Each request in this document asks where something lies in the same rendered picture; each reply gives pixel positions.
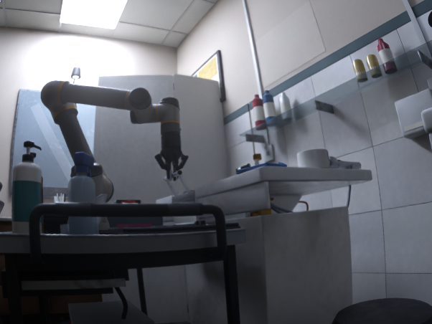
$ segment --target black metal handle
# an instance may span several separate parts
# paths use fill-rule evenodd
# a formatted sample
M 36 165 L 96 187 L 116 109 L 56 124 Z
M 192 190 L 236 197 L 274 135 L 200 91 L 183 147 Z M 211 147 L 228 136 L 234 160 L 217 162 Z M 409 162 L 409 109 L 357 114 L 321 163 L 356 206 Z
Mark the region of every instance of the black metal handle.
M 119 215 L 132 217 L 142 216 L 190 216 L 212 214 L 216 221 L 217 252 L 215 259 L 224 259 L 227 252 L 227 232 L 225 215 L 222 209 L 213 205 L 203 204 L 40 204 L 33 208 L 29 220 L 30 257 L 35 267 L 44 265 L 42 261 L 39 221 L 44 215 L 79 216 L 79 217 L 110 217 Z

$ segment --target black stool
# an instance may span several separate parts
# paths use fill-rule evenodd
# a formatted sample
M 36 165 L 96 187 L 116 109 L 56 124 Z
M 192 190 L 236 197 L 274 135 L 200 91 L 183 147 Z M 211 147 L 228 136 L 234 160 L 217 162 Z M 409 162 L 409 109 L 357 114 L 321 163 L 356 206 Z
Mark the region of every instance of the black stool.
M 332 324 L 429 324 L 432 306 L 420 300 L 385 298 L 359 302 L 337 313 Z

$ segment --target teal stripe on wall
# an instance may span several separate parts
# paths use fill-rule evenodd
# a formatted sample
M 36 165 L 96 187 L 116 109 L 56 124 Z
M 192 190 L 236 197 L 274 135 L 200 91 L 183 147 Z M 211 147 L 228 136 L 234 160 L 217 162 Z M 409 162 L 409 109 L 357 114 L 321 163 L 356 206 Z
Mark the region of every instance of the teal stripe on wall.
M 413 7 L 413 11 L 416 17 L 425 14 L 426 12 L 432 10 L 432 0 L 424 0 L 423 2 L 415 5 Z M 407 12 L 396 16 L 390 21 L 382 24 L 378 28 L 375 28 L 371 32 L 368 32 L 366 35 L 361 36 L 360 38 L 354 40 L 349 43 L 347 46 L 338 49 L 336 52 L 331 53 L 329 56 L 325 57 L 321 61 L 315 63 L 314 65 L 308 67 L 307 69 L 301 71 L 297 75 L 294 75 L 291 79 L 288 79 L 282 82 L 280 85 L 276 85 L 273 89 L 270 90 L 272 95 L 278 95 L 279 93 L 293 87 L 297 83 L 311 77 L 312 75 L 318 73 L 319 71 L 329 67 L 330 65 L 340 61 L 344 57 L 347 57 L 353 52 L 365 47 L 366 45 L 374 42 L 375 40 L 383 37 L 386 34 L 391 33 L 393 30 L 403 26 L 410 22 L 410 17 Z M 237 109 L 234 113 L 229 114 L 224 118 L 224 124 L 228 124 L 232 122 L 234 119 L 240 117 L 242 114 L 248 112 L 248 105 L 242 106 L 240 109 Z

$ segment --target table top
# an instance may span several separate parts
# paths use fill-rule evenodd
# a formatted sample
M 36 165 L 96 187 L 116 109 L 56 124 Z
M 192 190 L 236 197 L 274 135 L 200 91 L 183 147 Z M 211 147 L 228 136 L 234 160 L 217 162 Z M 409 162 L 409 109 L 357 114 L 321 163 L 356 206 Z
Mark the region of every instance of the table top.
M 227 245 L 245 242 L 244 229 L 227 229 Z M 144 253 L 216 246 L 216 231 L 114 235 L 41 234 L 43 254 Z M 0 233 L 0 253 L 29 254 L 29 235 Z
M 268 182 L 273 195 L 299 195 L 343 188 L 372 180 L 370 170 L 262 167 L 195 189 L 196 198 Z

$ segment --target ceiling panel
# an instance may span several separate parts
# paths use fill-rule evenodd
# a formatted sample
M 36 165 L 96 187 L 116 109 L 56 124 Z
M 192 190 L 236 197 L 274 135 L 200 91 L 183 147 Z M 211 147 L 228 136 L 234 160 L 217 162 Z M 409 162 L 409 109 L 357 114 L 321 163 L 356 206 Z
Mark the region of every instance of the ceiling panel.
M 171 32 L 162 45 L 178 47 L 186 36 L 187 35 L 183 33 Z
M 59 14 L 62 0 L 7 0 L 6 8 Z
M 161 44 L 169 32 L 163 29 L 118 23 L 114 37 L 138 42 Z
M 8 27 L 43 29 L 56 32 L 60 27 L 59 14 L 7 9 L 6 20 Z
M 4 26 L 4 14 L 3 9 L 0 9 L 0 27 Z
M 188 8 L 184 16 L 180 19 L 173 30 L 176 32 L 189 34 L 196 24 L 198 24 L 201 18 L 214 5 L 215 4 L 208 1 L 194 1 L 194 3 Z
M 121 22 L 170 30 L 193 0 L 129 0 Z
M 95 28 L 88 26 L 78 26 L 71 24 L 61 24 L 60 32 L 74 33 L 74 34 L 86 34 L 99 37 L 112 37 L 114 35 L 114 29 Z

